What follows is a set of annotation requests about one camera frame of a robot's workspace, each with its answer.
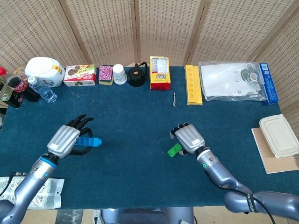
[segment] paper cup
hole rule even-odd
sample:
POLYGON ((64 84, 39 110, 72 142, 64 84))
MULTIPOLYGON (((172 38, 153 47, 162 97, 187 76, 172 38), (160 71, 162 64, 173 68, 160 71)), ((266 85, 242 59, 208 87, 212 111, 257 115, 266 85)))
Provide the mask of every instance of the paper cup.
POLYGON ((121 64, 113 66, 113 80, 116 84, 122 85, 127 81, 127 74, 121 64))

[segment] brown notebook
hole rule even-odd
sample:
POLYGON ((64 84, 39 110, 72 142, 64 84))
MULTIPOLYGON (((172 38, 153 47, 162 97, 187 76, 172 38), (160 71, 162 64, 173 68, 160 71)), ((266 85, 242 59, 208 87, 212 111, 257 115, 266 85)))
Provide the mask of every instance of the brown notebook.
POLYGON ((299 170, 299 154, 284 158, 276 158, 259 128, 252 128, 256 145, 263 161, 266 173, 278 173, 291 170, 299 170))

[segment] bottle cap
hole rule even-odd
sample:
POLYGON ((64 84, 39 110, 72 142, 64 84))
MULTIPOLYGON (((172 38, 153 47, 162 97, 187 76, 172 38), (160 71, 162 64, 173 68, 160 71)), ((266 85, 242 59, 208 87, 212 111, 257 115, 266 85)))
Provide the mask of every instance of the bottle cap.
POLYGON ((6 74, 6 70, 3 67, 0 67, 0 76, 3 76, 6 74))
POLYGON ((27 81, 32 85, 37 83, 37 79, 34 76, 30 76, 27 81))

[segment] black cable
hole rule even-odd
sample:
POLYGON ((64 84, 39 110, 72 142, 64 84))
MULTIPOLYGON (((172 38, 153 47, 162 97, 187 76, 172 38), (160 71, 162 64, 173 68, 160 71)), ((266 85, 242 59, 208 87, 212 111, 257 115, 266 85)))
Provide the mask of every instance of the black cable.
POLYGON ((7 185, 5 186, 4 190, 0 193, 0 196, 3 195, 3 193, 8 189, 8 187, 9 187, 9 185, 10 185, 13 177, 14 177, 14 174, 9 175, 9 179, 8 179, 7 185))
MULTIPOLYGON (((221 189, 221 190, 229 190, 229 191, 233 191, 233 192, 239 193, 239 194, 241 194, 241 195, 247 196, 247 193, 245 193, 245 192, 243 192, 243 191, 240 191, 240 190, 219 187, 219 186, 218 186, 218 185, 211 179, 210 175, 209 175, 206 171, 205 171, 205 173, 206 173, 207 177, 210 179, 210 181, 212 182, 212 184, 214 184, 217 188, 219 188, 219 189, 221 189)), ((273 223, 273 224, 276 224, 276 223, 275 223, 275 220, 274 220, 274 218, 273 218, 273 216, 272 216, 272 214, 269 212, 269 210, 266 208, 266 206, 264 206, 263 203, 262 203, 260 200, 256 199, 255 197, 253 197, 253 200, 255 200, 257 203, 259 203, 259 204, 263 207, 263 209, 265 209, 265 211, 268 213, 268 215, 269 215, 269 217, 270 217, 272 223, 273 223)))
POLYGON ((195 217, 195 216, 194 216, 194 219, 195 219, 195 223, 196 223, 196 224, 198 224, 198 223, 197 223, 197 219, 196 219, 196 217, 195 217))

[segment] clear plastic bag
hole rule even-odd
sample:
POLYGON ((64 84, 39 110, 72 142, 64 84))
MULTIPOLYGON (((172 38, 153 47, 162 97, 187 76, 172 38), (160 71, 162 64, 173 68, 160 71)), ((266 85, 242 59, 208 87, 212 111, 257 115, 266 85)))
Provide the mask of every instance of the clear plastic bag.
POLYGON ((265 101, 263 75, 255 62, 199 62, 202 91, 207 101, 265 101))
MULTIPOLYGON (((25 177, 13 177, 8 189, 0 196, 0 200, 9 200, 15 204, 14 191, 20 185, 25 177)), ((0 177, 0 192, 5 188, 8 177, 0 177)), ((61 207, 61 191, 64 185, 64 179, 49 178, 32 199, 29 210, 56 209, 61 207)))

